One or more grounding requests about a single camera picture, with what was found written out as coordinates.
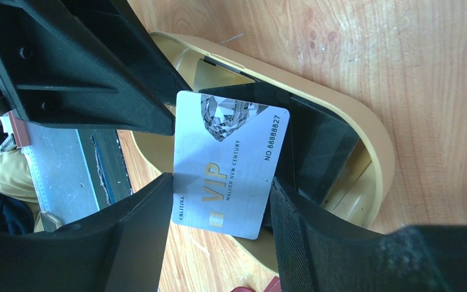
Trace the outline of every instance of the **gold vip lettering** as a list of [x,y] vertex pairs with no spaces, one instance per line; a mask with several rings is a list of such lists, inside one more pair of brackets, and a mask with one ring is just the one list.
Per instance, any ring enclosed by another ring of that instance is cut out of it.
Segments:
[[215,163],[209,163],[207,166],[205,166],[205,175],[209,176],[211,179],[205,179],[205,185],[203,188],[205,191],[208,193],[212,194],[212,196],[204,196],[201,201],[216,201],[216,200],[222,200],[224,196],[217,192],[216,190],[211,189],[210,187],[215,186],[217,187],[226,187],[226,182],[221,182],[218,181],[218,179],[226,179],[226,175],[220,173],[219,171],[219,166]]

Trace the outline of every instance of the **card chip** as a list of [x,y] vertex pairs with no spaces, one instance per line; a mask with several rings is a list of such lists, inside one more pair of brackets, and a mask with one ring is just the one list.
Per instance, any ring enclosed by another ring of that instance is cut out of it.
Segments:
[[224,215],[221,213],[211,212],[209,217],[209,225],[214,227],[223,227]]

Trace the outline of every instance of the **black fabric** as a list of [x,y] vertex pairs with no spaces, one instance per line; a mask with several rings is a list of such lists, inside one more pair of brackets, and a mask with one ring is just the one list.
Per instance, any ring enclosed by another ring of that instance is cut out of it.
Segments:
[[271,210],[283,291],[467,291],[467,226],[382,235],[275,179]]
[[156,291],[172,204],[164,173],[55,232],[0,234],[0,291]]
[[33,232],[33,213],[24,202],[0,193],[0,232],[13,235]]

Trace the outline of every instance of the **red object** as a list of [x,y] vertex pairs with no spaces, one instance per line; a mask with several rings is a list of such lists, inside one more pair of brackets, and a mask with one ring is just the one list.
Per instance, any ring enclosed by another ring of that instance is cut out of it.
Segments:
[[280,286],[280,278],[274,277],[269,283],[268,287],[264,290],[264,292],[282,292],[282,288]]
[[255,290],[246,287],[237,287],[232,292],[255,292]]
[[17,148],[31,145],[26,123],[24,123],[23,120],[17,119],[13,115],[13,111],[9,111],[8,116],[10,118],[10,123],[12,124],[13,137],[15,138],[15,144],[17,145]]
[[[237,287],[236,289],[233,289],[232,292],[255,292],[255,290],[246,287]],[[280,278],[274,277],[264,292],[282,292]]]

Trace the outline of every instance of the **wood grain surface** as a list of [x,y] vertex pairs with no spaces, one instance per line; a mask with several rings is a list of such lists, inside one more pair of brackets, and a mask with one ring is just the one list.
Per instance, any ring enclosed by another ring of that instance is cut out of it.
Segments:
[[[396,149],[372,229],[467,224],[467,1],[130,0],[148,31],[195,35],[358,99]],[[121,132],[134,185],[154,175]],[[162,291],[262,291],[229,239],[171,226]]]

